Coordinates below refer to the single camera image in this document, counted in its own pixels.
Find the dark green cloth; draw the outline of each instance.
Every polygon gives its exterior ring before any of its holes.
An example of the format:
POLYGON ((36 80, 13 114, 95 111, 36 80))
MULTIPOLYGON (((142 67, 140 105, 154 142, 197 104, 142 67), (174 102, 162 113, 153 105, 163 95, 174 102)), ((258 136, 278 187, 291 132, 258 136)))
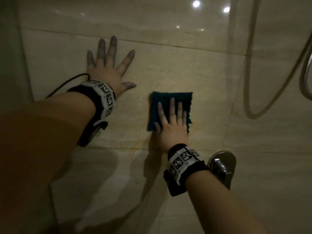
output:
POLYGON ((161 123, 159 121, 158 112, 157 112, 157 104, 158 102, 162 103, 163 111, 165 113, 165 116, 169 122, 169 105, 170 105, 170 98, 174 98, 175 103, 175 109, 177 113, 177 104, 178 102, 182 102, 183 105, 183 111, 186 111, 187 117, 186 117, 186 125, 189 129, 189 123, 191 122, 190 119, 190 110, 191 110, 191 104, 192 104, 192 94, 190 93, 159 93, 159 92, 153 92, 151 95, 151 107, 150 107, 150 123, 148 129, 150 131, 155 130, 154 122, 158 122, 161 126, 161 123))

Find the forearm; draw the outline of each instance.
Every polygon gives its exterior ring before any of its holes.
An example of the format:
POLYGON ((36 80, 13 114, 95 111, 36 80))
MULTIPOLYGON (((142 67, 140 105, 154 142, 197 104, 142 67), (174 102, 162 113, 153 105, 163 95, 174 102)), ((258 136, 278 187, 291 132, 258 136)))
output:
POLYGON ((252 212, 209 171, 193 173, 185 186, 205 233, 267 233, 252 212))
POLYGON ((46 189, 95 113, 83 94, 68 92, 0 118, 2 230, 16 227, 25 207, 46 189))

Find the black cable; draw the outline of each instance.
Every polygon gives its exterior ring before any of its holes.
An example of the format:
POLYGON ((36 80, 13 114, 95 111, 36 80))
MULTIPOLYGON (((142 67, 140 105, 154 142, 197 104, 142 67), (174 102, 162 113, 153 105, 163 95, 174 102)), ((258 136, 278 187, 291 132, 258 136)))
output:
POLYGON ((46 98, 51 97, 53 94, 55 94, 60 88, 62 88, 68 82, 71 82, 72 80, 74 80, 74 79, 76 79, 76 78, 78 78, 80 76, 83 76, 83 75, 87 75, 88 76, 88 80, 90 79, 90 75, 88 73, 83 73, 83 74, 76 75, 73 78, 70 78, 69 80, 67 80, 64 83, 62 83, 59 87, 57 87, 55 90, 53 90, 52 93, 50 93, 48 96, 46 96, 46 98))

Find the metal hose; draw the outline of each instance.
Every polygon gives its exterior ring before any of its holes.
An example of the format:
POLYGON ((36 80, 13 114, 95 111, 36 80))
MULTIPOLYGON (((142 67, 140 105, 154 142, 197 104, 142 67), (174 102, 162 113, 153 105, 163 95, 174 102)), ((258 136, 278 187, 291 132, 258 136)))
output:
POLYGON ((312 100, 312 93, 309 90, 308 86, 308 74, 311 61, 312 61, 312 44, 310 45, 305 61, 303 62, 303 67, 299 78, 300 91, 303 94, 303 96, 305 96, 309 100, 312 100))

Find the left hand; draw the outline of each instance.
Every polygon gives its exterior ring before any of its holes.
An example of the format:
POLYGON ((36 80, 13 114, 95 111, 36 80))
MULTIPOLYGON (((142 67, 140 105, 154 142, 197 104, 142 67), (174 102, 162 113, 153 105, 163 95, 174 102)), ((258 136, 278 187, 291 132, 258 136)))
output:
POLYGON ((111 37, 107 55, 105 54, 105 40, 100 39, 96 62, 94 61, 92 52, 88 51, 87 73, 90 75, 90 79, 107 83, 114 90, 116 98, 118 98, 126 90, 136 87, 136 84, 133 82, 121 82, 121 78, 135 57, 135 51, 130 51, 123 62, 114 69, 116 51, 117 38, 115 36, 111 37))

